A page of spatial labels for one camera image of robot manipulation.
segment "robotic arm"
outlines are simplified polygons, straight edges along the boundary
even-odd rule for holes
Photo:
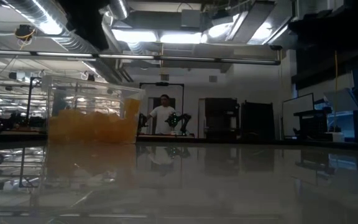
[[[165,122],[167,122],[171,128],[174,128],[178,125],[179,121],[184,120],[185,122],[183,122],[180,131],[182,132],[182,134],[185,135],[187,132],[186,126],[190,119],[191,116],[188,114],[182,114],[180,116],[177,116],[176,113],[172,113]]]

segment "transparent container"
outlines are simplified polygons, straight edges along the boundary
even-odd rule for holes
[[[44,76],[50,143],[134,143],[145,91],[75,78]]]

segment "man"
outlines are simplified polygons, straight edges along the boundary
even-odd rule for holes
[[[156,134],[170,134],[171,127],[165,122],[168,117],[175,112],[171,106],[169,106],[169,96],[164,94],[160,97],[161,106],[154,108],[154,110],[147,115],[147,120],[150,118],[157,118],[157,125],[155,128]]]

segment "white t-shirt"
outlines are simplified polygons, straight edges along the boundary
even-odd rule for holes
[[[163,107],[158,106],[152,110],[150,115],[155,118],[157,117],[157,125],[155,127],[155,133],[156,134],[170,134],[171,133],[171,127],[167,122],[165,122],[168,117],[175,112],[175,109],[172,107]]]

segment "reflective table surface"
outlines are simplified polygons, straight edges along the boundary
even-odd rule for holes
[[[358,223],[357,151],[140,142],[0,155],[0,223]]]

